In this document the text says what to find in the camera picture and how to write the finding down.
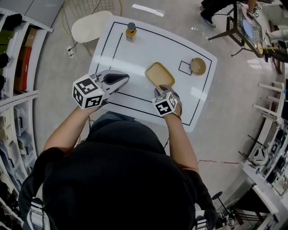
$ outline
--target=glove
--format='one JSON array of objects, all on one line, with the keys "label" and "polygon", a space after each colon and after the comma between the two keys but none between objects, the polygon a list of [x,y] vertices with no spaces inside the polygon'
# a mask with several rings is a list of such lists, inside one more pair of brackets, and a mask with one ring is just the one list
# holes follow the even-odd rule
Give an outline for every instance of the glove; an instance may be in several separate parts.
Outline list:
[{"label": "glove", "polygon": [[160,93],[158,89],[154,89],[154,95],[155,95],[155,97],[159,97],[160,95],[163,95],[163,94],[166,94],[166,93],[168,93],[168,92],[171,92],[172,95],[173,95],[173,97],[177,100],[178,105],[180,106],[180,114],[178,114],[178,116],[181,117],[181,115],[182,115],[182,103],[181,103],[181,101],[180,101],[179,95],[178,95],[178,94],[172,89],[172,87],[169,86],[169,85],[161,84],[161,85],[159,85],[159,87],[160,87],[160,89],[163,90],[163,93]]},{"label": "glove", "polygon": [[125,84],[127,84],[130,76],[126,73],[116,70],[104,70],[98,74],[90,76],[104,91],[104,100],[101,107],[108,104],[107,100],[111,94],[116,93]]}]

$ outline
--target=gray floor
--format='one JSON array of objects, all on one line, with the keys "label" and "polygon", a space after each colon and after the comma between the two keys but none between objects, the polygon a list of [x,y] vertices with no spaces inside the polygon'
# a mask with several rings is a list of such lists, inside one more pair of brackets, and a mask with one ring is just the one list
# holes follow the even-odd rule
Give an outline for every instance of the gray floor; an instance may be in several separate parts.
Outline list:
[{"label": "gray floor", "polygon": [[[218,58],[215,75],[202,113],[189,138],[199,161],[200,174],[211,195],[225,191],[239,176],[239,163],[242,157],[238,151],[246,151],[251,144],[247,135],[255,136],[262,122],[261,114],[252,107],[253,103],[263,104],[260,97],[267,96],[268,91],[258,87],[258,83],[270,84],[276,79],[276,71],[271,63],[265,63],[253,53],[242,51],[235,57],[231,54],[239,46],[229,37],[209,41],[208,37],[225,31],[226,17],[215,16],[216,29],[207,27],[200,19],[200,0],[124,0],[123,17],[146,22],[173,32],[206,49]],[[164,16],[132,8],[139,4],[164,12]],[[232,6],[223,9],[228,12]],[[114,15],[119,15],[118,1],[114,1]],[[67,8],[69,25],[75,18]],[[261,15],[262,26],[267,21]],[[34,103],[34,129],[37,153],[41,153],[44,143],[58,125],[76,107],[71,97],[72,83],[76,79],[77,61],[70,59],[66,47],[69,35],[61,23],[61,13],[57,16],[54,32],[46,37],[37,69],[35,89],[39,97]],[[95,43],[89,44],[93,53]],[[77,77],[88,72],[91,57],[82,44],[76,47],[78,58]],[[95,120],[104,113],[101,110],[92,115]],[[158,135],[165,144],[167,128],[143,122]],[[88,125],[81,134],[85,139]]]}]

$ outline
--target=shelf item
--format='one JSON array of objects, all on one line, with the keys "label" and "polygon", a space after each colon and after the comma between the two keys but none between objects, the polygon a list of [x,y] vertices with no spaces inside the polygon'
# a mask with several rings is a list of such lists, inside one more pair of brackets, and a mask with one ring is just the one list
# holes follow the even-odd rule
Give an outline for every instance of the shelf item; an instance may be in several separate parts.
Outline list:
[{"label": "shelf item", "polygon": [[3,91],[5,95],[8,97],[13,96],[13,86],[14,86],[14,77],[16,72],[17,60],[28,27],[29,27],[28,22],[22,22],[20,26],[15,28],[14,30],[15,34],[13,38],[9,40],[6,53],[8,57],[10,57],[10,61],[8,65],[3,69],[2,74],[4,77],[6,77],[6,83],[4,84]]},{"label": "shelf item", "polygon": [[7,31],[7,30],[1,30],[0,32],[0,45],[8,45],[9,40],[13,38],[14,32],[13,31]]},{"label": "shelf item", "polygon": [[34,78],[37,69],[37,63],[39,59],[39,55],[47,34],[47,30],[39,29],[37,30],[35,39],[32,45],[32,52],[29,60],[29,68],[27,74],[27,88],[26,91],[33,91],[34,87]]},{"label": "shelf item", "polygon": [[15,146],[4,146],[0,145],[0,156],[3,160],[5,168],[11,174],[14,173],[16,167],[18,167],[19,163],[16,161],[18,157],[13,154]]},{"label": "shelf item", "polygon": [[3,118],[4,118],[4,127],[7,128],[9,125],[11,125],[11,114],[10,110],[5,110],[3,112]]},{"label": "shelf item", "polygon": [[6,176],[4,173],[1,173],[0,175],[0,180],[5,183],[8,187],[8,192],[10,194],[12,194],[13,190],[14,190],[14,186],[13,183],[11,182],[11,180],[9,179],[8,176]]},{"label": "shelf item", "polygon": [[23,160],[24,161],[24,165],[25,165],[25,169],[27,171],[28,174],[30,174],[34,168],[34,164],[36,162],[36,158],[33,157],[33,155],[29,155],[29,156],[22,156],[26,157],[27,160]]},{"label": "shelf item", "polygon": [[19,104],[14,107],[14,121],[17,136],[21,134],[28,128],[29,120],[28,113],[25,112],[24,108]]},{"label": "shelf item", "polygon": [[21,155],[31,155],[33,151],[31,136],[27,132],[23,132],[17,139]]},{"label": "shelf item", "polygon": [[7,128],[0,128],[0,140],[3,141],[5,144],[10,144],[13,141],[13,134],[11,126]]},{"label": "shelf item", "polygon": [[29,33],[28,33],[28,36],[26,38],[24,46],[32,47],[36,33],[37,33],[37,29],[35,29],[33,27],[29,28]]},{"label": "shelf item", "polygon": [[[13,108],[10,108],[10,113],[11,113],[11,119],[14,119],[14,110]],[[19,150],[19,146],[18,146],[18,141],[17,141],[17,135],[16,135],[16,128],[15,128],[15,123],[11,122],[11,128],[12,128],[12,135],[13,135],[13,142],[16,145],[15,148],[15,153],[18,155],[18,163],[20,164],[20,169],[22,170],[22,172],[24,173],[24,175],[27,177],[28,174],[25,171],[25,167],[21,158],[21,154],[20,154],[20,150]]]},{"label": "shelf item", "polygon": [[31,52],[32,47],[29,46],[21,47],[20,49],[14,79],[14,89],[18,92],[24,91],[27,88],[27,75]]}]

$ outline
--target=table leg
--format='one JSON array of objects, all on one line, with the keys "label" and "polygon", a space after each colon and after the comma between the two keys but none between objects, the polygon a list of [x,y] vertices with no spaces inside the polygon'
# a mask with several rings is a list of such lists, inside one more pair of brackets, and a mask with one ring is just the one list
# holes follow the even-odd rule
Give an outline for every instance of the table leg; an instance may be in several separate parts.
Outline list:
[{"label": "table leg", "polygon": [[84,47],[86,48],[86,50],[87,50],[89,56],[91,57],[92,55],[90,54],[90,51],[89,51],[89,49],[87,48],[87,46],[85,45],[85,43],[83,43],[83,45],[84,45]]},{"label": "table leg", "polygon": [[268,100],[272,100],[272,101],[274,101],[274,102],[276,102],[276,103],[279,103],[279,102],[280,102],[279,98],[272,97],[272,96],[268,96],[267,99],[268,99]]},{"label": "table leg", "polygon": [[244,50],[243,47],[241,47],[241,49],[240,49],[236,54],[231,54],[231,57],[237,55],[237,54],[240,53],[242,50]]},{"label": "table leg", "polygon": [[215,39],[215,38],[225,37],[225,36],[231,35],[231,34],[233,34],[233,33],[234,33],[234,32],[233,32],[232,30],[228,30],[228,31],[225,31],[225,32],[223,32],[223,33],[220,33],[220,34],[218,34],[218,35],[216,35],[216,36],[214,36],[214,37],[208,38],[208,40],[210,41],[210,40]]},{"label": "table leg", "polygon": [[264,117],[264,118],[266,118],[266,119],[269,119],[269,120],[275,122],[275,118],[274,118],[273,116],[271,116],[271,115],[268,115],[268,114],[262,114],[262,117]]},{"label": "table leg", "polygon": [[282,82],[278,82],[278,81],[272,81],[272,84],[275,86],[278,86],[279,88],[282,88]]},{"label": "table leg", "polygon": [[228,14],[225,14],[225,13],[216,13],[216,14],[214,14],[213,16],[215,16],[215,15],[223,15],[223,16],[228,16]]}]

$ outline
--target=wooden tray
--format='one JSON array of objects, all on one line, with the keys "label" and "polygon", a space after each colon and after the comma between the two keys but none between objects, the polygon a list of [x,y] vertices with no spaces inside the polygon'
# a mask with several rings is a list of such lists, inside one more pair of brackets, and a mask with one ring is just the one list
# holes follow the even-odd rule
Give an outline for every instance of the wooden tray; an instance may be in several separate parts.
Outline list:
[{"label": "wooden tray", "polygon": [[166,84],[169,86],[174,85],[175,79],[172,74],[159,62],[155,62],[145,71],[146,77],[157,87]]}]

